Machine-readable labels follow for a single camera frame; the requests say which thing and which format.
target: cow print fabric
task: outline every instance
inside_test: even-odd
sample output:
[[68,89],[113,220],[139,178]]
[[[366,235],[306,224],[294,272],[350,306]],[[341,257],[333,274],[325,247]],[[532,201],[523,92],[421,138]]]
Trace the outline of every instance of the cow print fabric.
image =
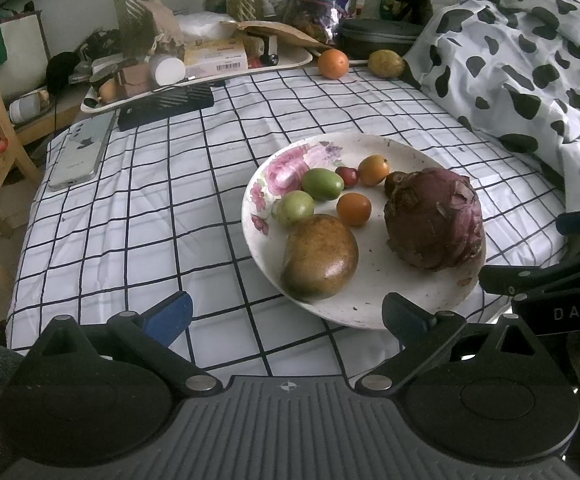
[[467,128],[562,175],[566,208],[580,210],[580,0],[464,0],[406,60]]

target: bed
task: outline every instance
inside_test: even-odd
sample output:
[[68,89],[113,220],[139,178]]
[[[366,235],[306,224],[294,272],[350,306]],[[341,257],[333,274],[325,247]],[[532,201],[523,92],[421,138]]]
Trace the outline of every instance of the bed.
[[[215,104],[128,132],[115,128],[97,177],[51,192],[58,136],[30,214],[6,329],[25,353],[52,317],[100,323],[186,290],[194,318],[171,348],[224,383],[234,374],[354,378],[399,351],[387,332],[354,330],[281,296],[241,233],[241,199],[279,148],[329,132],[407,143],[470,176],[483,207],[488,263],[555,263],[564,197],[501,145],[468,131],[401,81],[354,68],[338,81],[315,68],[235,78]],[[508,298],[475,289],[457,311],[496,318]]]

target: orange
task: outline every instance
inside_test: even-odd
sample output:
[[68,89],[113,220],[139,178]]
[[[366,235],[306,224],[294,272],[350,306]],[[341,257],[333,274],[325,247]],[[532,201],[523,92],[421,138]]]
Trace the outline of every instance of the orange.
[[324,77],[339,79],[348,71],[350,63],[348,62],[348,56],[342,51],[331,48],[319,56],[317,66]]
[[364,186],[377,186],[390,173],[390,164],[383,155],[366,156],[357,169]]
[[361,193],[346,193],[337,202],[337,214],[345,225],[362,226],[371,212],[372,204]]

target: barcode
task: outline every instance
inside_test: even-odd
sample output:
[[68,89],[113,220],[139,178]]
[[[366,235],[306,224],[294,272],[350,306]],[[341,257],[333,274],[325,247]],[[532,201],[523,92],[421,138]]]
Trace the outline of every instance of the barcode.
[[241,63],[227,63],[225,65],[217,65],[216,69],[217,70],[230,70],[231,68],[239,68],[241,66]]

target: white plate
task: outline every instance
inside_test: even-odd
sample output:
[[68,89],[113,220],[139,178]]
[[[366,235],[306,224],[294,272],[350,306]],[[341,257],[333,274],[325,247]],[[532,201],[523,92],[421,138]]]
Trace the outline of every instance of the white plate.
[[[274,179],[275,172],[280,168],[294,168],[299,174],[307,168],[334,170],[341,165],[356,168],[366,156],[375,153],[388,159],[391,171],[411,172],[431,166],[440,167],[432,158],[396,140],[348,133],[324,134],[290,144],[270,156],[254,174],[241,205],[243,235],[259,269],[279,291],[283,292],[279,277],[288,234],[270,214],[273,202],[285,192],[297,189],[300,178],[297,177],[293,185],[282,189]],[[468,296],[477,284],[485,251],[481,251],[480,257],[455,269],[437,272],[414,269],[394,254],[386,243],[388,234],[384,222],[386,197],[383,186],[368,188],[358,184],[351,191],[364,194],[372,203],[368,223],[352,228],[359,247],[355,275],[339,294],[327,300],[313,304],[293,298],[290,300],[336,323],[380,330],[384,329],[381,304],[388,292],[398,292],[432,313],[452,310]],[[336,205],[336,200],[318,203],[315,213],[336,216]]]
[[[210,77],[201,77],[199,79],[191,79],[189,81],[184,81],[183,83],[176,83],[172,86],[189,86],[197,83],[209,83],[212,81],[219,81],[221,79],[231,79],[233,77],[240,77],[242,75],[250,74],[260,74],[263,72],[274,72],[275,70],[289,70],[291,68],[298,68],[300,66],[306,65],[312,61],[312,54],[300,46],[292,46],[285,43],[280,43],[278,46],[279,63],[276,66],[263,66],[261,68],[253,68],[249,70],[241,70],[240,72],[231,72],[229,74],[213,75]],[[172,86],[164,87],[164,90],[172,88]],[[126,105],[137,99],[141,99],[148,95],[154,94],[160,91],[159,89],[153,92],[144,92],[143,94],[135,95],[129,97],[128,99],[121,99],[121,101],[115,101],[113,103],[97,106],[96,108],[90,108],[86,106],[83,101],[81,102],[81,111],[84,114],[100,114],[102,112],[107,112],[108,110],[114,110],[123,105]],[[90,87],[88,93],[83,98],[97,99],[97,93],[94,88]]]

